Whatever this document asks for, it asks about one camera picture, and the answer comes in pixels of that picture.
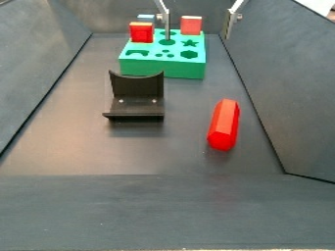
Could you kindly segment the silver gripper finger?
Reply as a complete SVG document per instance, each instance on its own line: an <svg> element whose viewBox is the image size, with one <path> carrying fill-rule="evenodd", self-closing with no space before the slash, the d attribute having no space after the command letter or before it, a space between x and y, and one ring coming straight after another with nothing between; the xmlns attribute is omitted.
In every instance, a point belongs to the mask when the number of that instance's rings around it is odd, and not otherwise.
<svg viewBox="0 0 335 251"><path fill-rule="evenodd" d="M227 15L223 27L223 37L228 39L231 37L233 24L241 19L241 8L245 5L247 0L235 0L232 6L227 9Z"/></svg>
<svg viewBox="0 0 335 251"><path fill-rule="evenodd" d="M153 1L160 11L161 20L165 25L165 40L169 40L169 10L163 0L153 0Z"/></svg>

